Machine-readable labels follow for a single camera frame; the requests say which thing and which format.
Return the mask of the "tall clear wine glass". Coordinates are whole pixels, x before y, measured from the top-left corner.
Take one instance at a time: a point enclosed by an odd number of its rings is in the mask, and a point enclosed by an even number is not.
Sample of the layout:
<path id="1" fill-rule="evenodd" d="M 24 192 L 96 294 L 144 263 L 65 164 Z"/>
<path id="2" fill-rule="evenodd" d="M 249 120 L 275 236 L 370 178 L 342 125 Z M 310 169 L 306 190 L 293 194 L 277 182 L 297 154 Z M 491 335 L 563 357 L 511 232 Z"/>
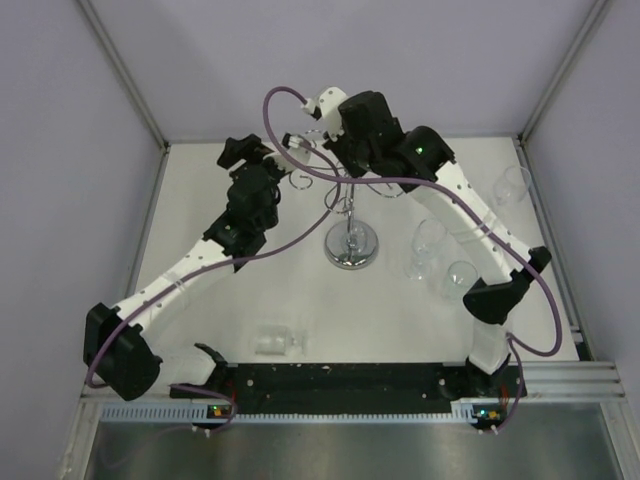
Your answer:
<path id="1" fill-rule="evenodd" d="M 506 168 L 493 185 L 493 198 L 497 206 L 510 206 L 521 202 L 531 186 L 531 173 L 522 166 Z"/>

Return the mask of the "small clear wine glass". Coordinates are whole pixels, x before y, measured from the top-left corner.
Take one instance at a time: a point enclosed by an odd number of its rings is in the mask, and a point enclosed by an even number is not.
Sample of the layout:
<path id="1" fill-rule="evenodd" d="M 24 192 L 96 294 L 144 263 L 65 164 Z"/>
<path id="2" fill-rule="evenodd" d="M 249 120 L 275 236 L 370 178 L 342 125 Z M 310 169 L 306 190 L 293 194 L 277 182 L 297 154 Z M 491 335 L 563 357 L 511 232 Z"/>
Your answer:
<path id="1" fill-rule="evenodd" d="M 253 350 L 262 356 L 305 355 L 307 332 L 285 325 L 261 325 L 254 337 Z"/>

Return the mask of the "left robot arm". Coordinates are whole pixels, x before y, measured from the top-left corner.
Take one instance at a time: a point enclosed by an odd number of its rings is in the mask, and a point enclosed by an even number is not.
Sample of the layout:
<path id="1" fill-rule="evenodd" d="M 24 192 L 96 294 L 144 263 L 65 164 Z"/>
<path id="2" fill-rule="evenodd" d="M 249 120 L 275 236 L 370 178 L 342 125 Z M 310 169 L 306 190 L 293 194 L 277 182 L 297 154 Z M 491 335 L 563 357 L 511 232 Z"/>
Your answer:
<path id="1" fill-rule="evenodd" d="M 191 384 L 205 396 L 226 387 L 213 350 L 157 346 L 180 311 L 217 281 L 237 272 L 266 243 L 279 221 L 279 182 L 286 174 L 280 156 L 251 134 L 229 138 L 217 160 L 232 180 L 224 212 L 167 271 L 134 295 L 109 307 L 92 307 L 85 324 L 83 359 L 89 386 L 99 378 L 123 400 L 154 386 Z"/>

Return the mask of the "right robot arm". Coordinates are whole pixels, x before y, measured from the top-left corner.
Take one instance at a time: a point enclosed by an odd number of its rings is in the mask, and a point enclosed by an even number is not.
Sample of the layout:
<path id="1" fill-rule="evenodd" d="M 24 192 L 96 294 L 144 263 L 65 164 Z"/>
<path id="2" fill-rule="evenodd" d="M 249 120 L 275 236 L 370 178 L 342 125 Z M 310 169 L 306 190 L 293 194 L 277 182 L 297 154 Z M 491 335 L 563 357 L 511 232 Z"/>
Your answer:
<path id="1" fill-rule="evenodd" d="M 313 117 L 324 122 L 325 149 L 354 178 L 385 177 L 424 206 L 467 253 L 478 273 L 462 302 L 473 316 L 466 380 L 487 396 L 504 380 L 505 323 L 551 261 L 545 246 L 518 240 L 467 180 L 455 154 L 432 128 L 404 131 L 380 92 L 320 93 Z"/>

